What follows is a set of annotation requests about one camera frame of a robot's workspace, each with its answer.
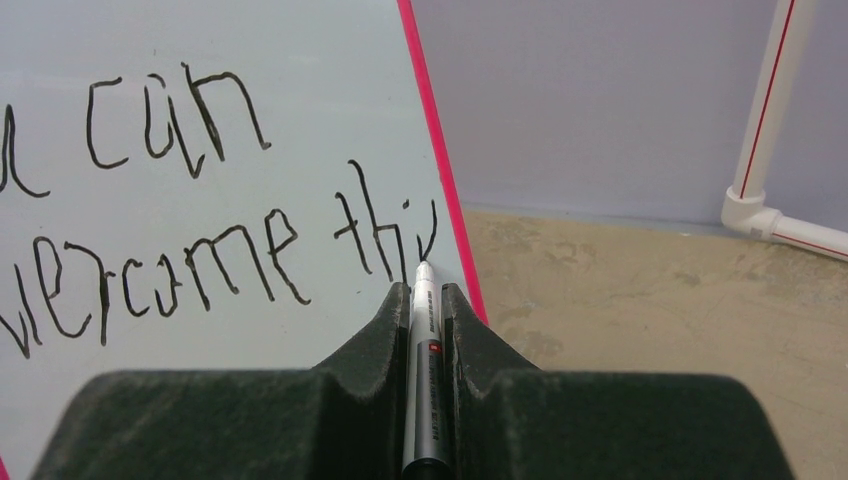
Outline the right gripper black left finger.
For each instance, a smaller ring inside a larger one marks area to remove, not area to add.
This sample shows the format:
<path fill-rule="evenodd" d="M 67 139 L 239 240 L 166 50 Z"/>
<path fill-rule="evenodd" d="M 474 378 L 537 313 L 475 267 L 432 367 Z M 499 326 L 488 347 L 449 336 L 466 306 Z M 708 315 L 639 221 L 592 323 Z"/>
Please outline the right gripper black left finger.
<path fill-rule="evenodd" d="M 72 399 L 36 479 L 396 479 L 408 286 L 316 366 L 125 370 Z"/>

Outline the pink framed whiteboard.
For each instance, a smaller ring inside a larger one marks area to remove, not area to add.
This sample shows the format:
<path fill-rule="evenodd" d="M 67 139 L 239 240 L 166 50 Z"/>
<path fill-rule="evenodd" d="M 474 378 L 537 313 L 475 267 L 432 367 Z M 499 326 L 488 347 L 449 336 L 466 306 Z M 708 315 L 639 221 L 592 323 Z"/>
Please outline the pink framed whiteboard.
<path fill-rule="evenodd" d="M 421 261 L 483 306 L 409 1 L 1 5 L 1 474 L 119 370 L 310 367 Z"/>

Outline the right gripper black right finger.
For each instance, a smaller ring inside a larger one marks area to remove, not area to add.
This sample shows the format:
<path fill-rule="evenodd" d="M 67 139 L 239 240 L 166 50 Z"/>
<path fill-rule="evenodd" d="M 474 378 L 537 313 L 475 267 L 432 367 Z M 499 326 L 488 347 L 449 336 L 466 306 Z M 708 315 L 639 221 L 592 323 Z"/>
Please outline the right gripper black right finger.
<path fill-rule="evenodd" d="M 543 370 L 442 290 L 461 479 L 790 479 L 755 396 L 722 375 Z"/>

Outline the black whiteboard marker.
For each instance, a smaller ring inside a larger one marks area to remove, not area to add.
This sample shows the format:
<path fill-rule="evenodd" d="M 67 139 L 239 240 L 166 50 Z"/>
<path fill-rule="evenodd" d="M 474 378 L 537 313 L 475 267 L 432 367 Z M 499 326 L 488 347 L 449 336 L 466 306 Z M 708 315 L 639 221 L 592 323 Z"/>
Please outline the black whiteboard marker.
<path fill-rule="evenodd" d="M 408 332 L 403 479 L 452 479 L 444 393 L 441 285 L 426 261 L 416 269 Z"/>

